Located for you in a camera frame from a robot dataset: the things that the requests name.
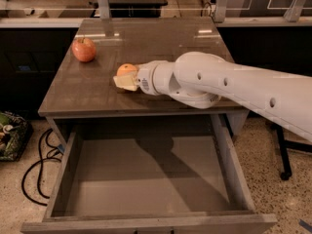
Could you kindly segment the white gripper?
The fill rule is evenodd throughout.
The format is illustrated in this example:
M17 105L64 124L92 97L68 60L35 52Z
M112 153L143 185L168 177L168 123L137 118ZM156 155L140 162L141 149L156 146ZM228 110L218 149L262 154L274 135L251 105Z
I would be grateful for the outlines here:
M153 96L165 95L168 91L168 79L165 76L165 60L153 60L138 66L138 72L114 76L115 86L127 91L136 91L138 87Z

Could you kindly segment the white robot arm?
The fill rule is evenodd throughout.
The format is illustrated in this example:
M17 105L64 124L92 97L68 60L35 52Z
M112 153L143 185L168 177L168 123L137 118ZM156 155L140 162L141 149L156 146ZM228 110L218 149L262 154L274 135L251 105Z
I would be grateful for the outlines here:
M166 95L206 109L228 98L288 131L312 140L312 78L228 62L212 54L189 52L175 61L125 63L115 86Z

